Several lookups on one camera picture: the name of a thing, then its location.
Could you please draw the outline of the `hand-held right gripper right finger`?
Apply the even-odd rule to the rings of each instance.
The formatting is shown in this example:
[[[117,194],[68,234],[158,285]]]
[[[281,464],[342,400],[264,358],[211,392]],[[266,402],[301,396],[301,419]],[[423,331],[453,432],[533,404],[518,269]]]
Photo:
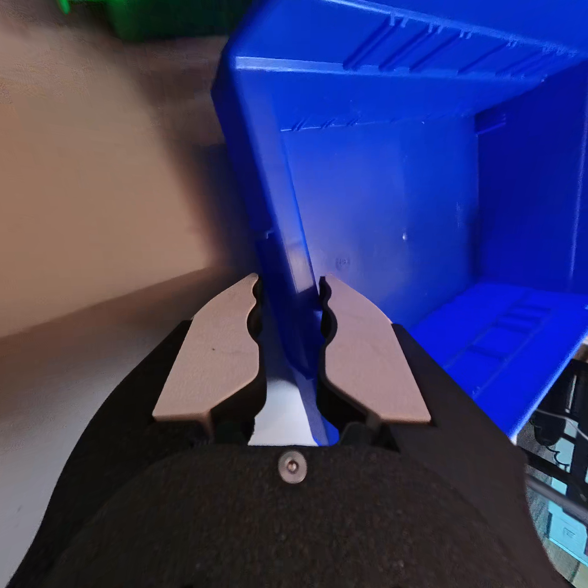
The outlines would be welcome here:
[[[342,434],[352,423],[430,425],[432,417],[392,321],[334,275],[319,281],[324,337],[318,360],[317,406]]]

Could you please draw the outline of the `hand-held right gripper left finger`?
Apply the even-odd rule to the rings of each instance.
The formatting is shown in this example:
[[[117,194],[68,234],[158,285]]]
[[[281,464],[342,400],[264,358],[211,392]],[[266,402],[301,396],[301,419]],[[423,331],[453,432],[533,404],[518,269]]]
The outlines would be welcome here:
[[[267,399],[259,342],[263,286],[251,273],[194,315],[152,416],[197,423],[207,437],[251,437]]]

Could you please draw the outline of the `blue plastic bin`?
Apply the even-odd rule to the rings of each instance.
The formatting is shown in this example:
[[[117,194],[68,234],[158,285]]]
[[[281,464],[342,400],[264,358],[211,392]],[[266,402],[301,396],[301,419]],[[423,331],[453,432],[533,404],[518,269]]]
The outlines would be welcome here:
[[[587,1],[257,1],[212,98],[290,363],[333,274],[515,437],[587,337]]]

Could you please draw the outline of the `grey desk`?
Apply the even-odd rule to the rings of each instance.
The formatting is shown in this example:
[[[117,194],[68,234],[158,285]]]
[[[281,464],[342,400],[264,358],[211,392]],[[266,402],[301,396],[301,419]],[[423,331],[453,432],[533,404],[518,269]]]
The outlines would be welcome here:
[[[1,1],[1,587],[107,397],[259,270],[210,97],[226,41]]]

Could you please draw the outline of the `green plastic bin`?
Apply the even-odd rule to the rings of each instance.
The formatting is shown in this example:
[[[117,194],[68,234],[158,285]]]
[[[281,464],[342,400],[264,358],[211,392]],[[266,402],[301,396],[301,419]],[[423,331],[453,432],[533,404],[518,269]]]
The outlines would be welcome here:
[[[100,4],[121,40],[227,36],[253,1],[56,1],[64,14],[74,5]]]

